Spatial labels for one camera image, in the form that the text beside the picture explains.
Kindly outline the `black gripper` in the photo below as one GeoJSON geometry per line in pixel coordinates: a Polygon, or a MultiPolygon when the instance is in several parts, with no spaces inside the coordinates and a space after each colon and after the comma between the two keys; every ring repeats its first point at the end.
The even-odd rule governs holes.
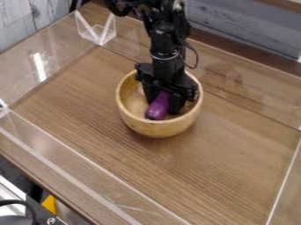
{"type": "Polygon", "coordinates": [[[142,82],[142,89],[147,103],[156,98],[160,91],[170,91],[170,114],[176,115],[186,101],[194,102],[199,97],[199,85],[185,71],[181,59],[152,63],[135,64],[136,80],[142,82]]]}

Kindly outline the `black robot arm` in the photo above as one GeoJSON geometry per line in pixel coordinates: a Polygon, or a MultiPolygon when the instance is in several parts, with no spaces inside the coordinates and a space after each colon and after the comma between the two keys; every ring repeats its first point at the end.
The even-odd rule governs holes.
{"type": "Polygon", "coordinates": [[[135,14],[143,21],[150,37],[151,63],[135,64],[135,78],[140,81],[150,107],[164,95],[164,112],[176,115],[187,101],[199,97],[199,85],[189,77],[186,68],[197,68],[186,63],[186,49],[195,52],[186,39],[190,22],[186,18],[183,0],[103,0],[115,16],[135,14]]]}

